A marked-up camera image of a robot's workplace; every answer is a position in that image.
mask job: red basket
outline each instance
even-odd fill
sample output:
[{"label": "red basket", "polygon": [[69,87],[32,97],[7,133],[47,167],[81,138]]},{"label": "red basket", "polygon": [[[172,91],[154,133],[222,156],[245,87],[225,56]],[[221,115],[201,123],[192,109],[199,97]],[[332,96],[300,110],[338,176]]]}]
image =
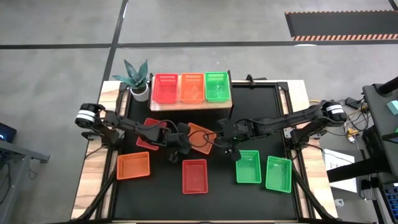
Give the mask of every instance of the red basket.
[{"label": "red basket", "polygon": [[[159,120],[152,119],[152,118],[147,118],[147,119],[145,119],[144,125],[151,126],[151,125],[154,125],[154,124],[156,124],[158,122],[159,122]],[[162,122],[162,123],[159,124],[159,126],[160,127],[166,127],[167,123],[166,122]],[[142,140],[142,138],[140,138],[140,137],[138,137],[136,145],[140,146],[140,147],[147,148],[147,149],[152,149],[152,150],[155,150],[155,151],[159,149],[159,146],[151,145],[148,142],[145,142],[144,140]]]},{"label": "red basket", "polygon": [[152,100],[156,103],[176,103],[177,87],[177,74],[156,74]]},{"label": "red basket", "polygon": [[182,193],[205,194],[208,192],[206,159],[182,161]]}]

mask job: white flower pot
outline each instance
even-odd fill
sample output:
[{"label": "white flower pot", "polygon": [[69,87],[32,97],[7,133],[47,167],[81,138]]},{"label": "white flower pot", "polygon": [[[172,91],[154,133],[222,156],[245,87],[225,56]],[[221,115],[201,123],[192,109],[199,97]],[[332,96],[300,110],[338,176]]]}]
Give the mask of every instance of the white flower pot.
[{"label": "white flower pot", "polygon": [[130,89],[130,93],[131,93],[131,95],[134,97],[134,99],[136,99],[136,100],[139,101],[139,102],[147,101],[148,98],[149,98],[149,87],[148,87],[148,83],[147,83],[146,89],[145,89],[145,91],[144,91],[143,93],[139,93],[139,94],[134,93],[134,92],[132,91],[132,89]]}]

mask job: gray floor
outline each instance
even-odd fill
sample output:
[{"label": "gray floor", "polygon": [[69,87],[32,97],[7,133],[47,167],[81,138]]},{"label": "gray floor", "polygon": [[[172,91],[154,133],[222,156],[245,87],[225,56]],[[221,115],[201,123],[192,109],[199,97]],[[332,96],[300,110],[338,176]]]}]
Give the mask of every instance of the gray floor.
[{"label": "gray floor", "polygon": [[[121,0],[0,0],[0,44],[110,43]],[[290,40],[285,11],[391,9],[387,0],[146,0],[130,1],[120,43]],[[81,103],[96,102],[109,49],[0,50],[0,122],[18,129],[15,143],[51,154],[33,163],[13,223],[68,220],[87,142],[73,123]],[[118,49],[123,59],[149,60],[149,71],[227,70],[233,79],[305,80],[311,99],[361,98],[361,87],[396,76],[398,45]],[[328,149],[357,150],[327,134]],[[376,220],[368,202],[349,200],[338,210],[347,221]]]}]

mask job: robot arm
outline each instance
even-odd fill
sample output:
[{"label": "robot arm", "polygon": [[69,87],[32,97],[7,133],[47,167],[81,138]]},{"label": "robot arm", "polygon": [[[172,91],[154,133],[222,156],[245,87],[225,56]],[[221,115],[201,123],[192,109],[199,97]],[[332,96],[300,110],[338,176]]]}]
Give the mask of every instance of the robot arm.
[{"label": "robot arm", "polygon": [[237,122],[228,119],[219,120],[218,123],[223,127],[223,131],[217,141],[224,147],[225,153],[233,154],[233,160],[236,161],[240,159],[240,155],[234,147],[241,142],[266,138],[284,128],[311,121],[304,128],[290,132],[288,147],[298,149],[308,142],[310,136],[316,133],[324,134],[327,127],[341,126],[346,119],[347,115],[339,103],[321,101],[319,105],[277,118],[241,119]]},{"label": "robot arm", "polygon": [[[105,117],[100,118],[100,112],[105,111]],[[191,149],[188,134],[190,127],[183,123],[178,123],[177,133],[173,133],[170,128],[161,127],[159,124],[146,126],[117,115],[114,111],[107,111],[103,105],[84,103],[80,106],[80,111],[75,123],[86,129],[93,130],[101,136],[103,143],[115,145],[119,141],[119,133],[115,129],[133,133],[149,144],[163,147],[175,147],[177,152],[169,158],[172,162],[178,161],[179,154],[188,154]]]}]

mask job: table leg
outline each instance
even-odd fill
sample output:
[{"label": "table leg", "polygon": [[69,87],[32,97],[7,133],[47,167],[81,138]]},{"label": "table leg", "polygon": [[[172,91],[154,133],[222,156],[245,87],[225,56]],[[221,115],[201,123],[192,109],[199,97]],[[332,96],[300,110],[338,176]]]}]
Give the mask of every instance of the table leg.
[{"label": "table leg", "polygon": [[390,172],[390,166],[385,156],[371,157],[347,166],[328,170],[327,173],[329,182],[333,183],[377,172]]}]

